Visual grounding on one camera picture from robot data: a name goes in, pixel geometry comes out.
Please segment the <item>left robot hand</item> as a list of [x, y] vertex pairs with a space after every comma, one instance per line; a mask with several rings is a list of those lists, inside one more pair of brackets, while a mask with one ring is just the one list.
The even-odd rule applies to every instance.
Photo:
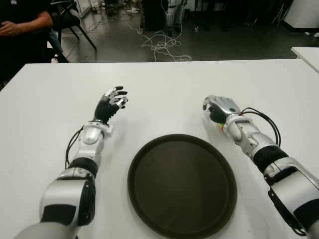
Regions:
[[107, 91], [99, 100], [93, 120], [101, 121], [107, 124], [109, 119], [113, 117], [119, 109], [124, 109], [128, 102], [127, 91], [123, 86], [113, 87]]

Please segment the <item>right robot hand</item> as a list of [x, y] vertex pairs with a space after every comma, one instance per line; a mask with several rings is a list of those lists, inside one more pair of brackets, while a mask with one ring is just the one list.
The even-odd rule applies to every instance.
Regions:
[[240, 109], [231, 98], [210, 95], [203, 101], [203, 110], [209, 118], [220, 124], [225, 124], [229, 116], [240, 115]]

